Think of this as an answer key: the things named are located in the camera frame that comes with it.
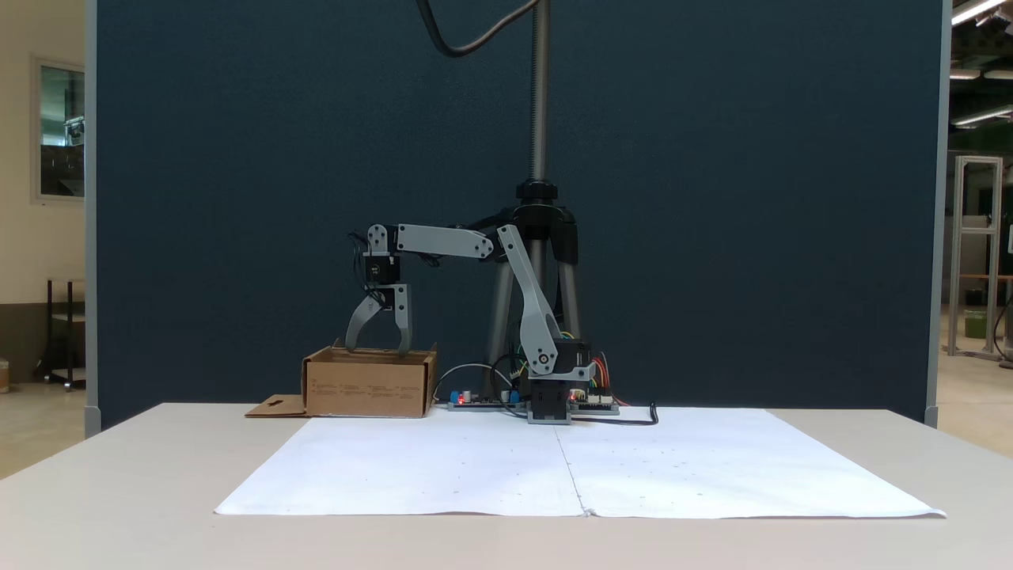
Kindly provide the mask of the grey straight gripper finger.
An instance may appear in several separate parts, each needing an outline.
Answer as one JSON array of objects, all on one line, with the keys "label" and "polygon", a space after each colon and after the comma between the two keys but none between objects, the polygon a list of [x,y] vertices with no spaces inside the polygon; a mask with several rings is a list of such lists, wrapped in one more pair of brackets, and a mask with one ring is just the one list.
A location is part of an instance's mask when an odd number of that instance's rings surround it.
[{"label": "grey straight gripper finger", "polygon": [[410,287],[398,283],[392,287],[394,293],[395,322],[400,332],[398,355],[407,355],[412,345],[412,304],[410,304]]}]

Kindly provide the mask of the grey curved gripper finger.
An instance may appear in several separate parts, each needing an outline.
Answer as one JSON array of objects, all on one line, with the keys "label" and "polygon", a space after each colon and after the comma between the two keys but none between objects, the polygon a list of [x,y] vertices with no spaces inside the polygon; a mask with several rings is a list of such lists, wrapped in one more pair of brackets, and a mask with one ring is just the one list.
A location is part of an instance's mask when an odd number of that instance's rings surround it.
[{"label": "grey curved gripper finger", "polygon": [[387,308],[387,298],[383,291],[366,293],[366,298],[352,311],[350,322],[345,332],[344,345],[347,352],[355,352],[359,345],[359,334],[377,314]]}]

